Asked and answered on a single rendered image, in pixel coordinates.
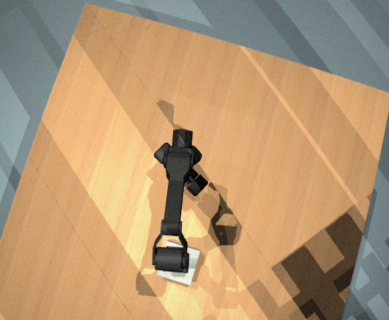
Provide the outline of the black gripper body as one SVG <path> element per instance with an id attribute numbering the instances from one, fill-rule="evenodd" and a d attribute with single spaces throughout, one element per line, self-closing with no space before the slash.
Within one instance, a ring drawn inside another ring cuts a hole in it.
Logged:
<path id="1" fill-rule="evenodd" d="M 163 155 L 164 152 L 167 150 L 167 147 L 172 147 L 168 143 L 164 143 L 155 153 L 154 158 L 159 162 L 163 163 Z M 187 180 L 187 183 L 190 184 L 187 187 L 187 190 L 193 195 L 197 196 L 207 185 L 208 181 L 200 174 L 197 176 L 197 174 L 194 171 L 190 171 L 189 179 Z"/>

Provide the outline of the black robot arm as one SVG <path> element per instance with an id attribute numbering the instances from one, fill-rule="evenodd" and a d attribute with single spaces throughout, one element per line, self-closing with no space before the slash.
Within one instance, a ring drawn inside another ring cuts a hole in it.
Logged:
<path id="1" fill-rule="evenodd" d="M 173 273 L 189 272 L 188 243 L 182 233 L 181 211 L 184 185 L 201 158 L 202 153 L 192 145 L 193 131 L 173 130 L 172 147 L 167 147 L 163 155 L 163 165 L 169 180 L 164 219 L 153 246 L 153 261 L 156 271 Z M 179 236 L 183 247 L 157 247 L 162 235 Z"/>

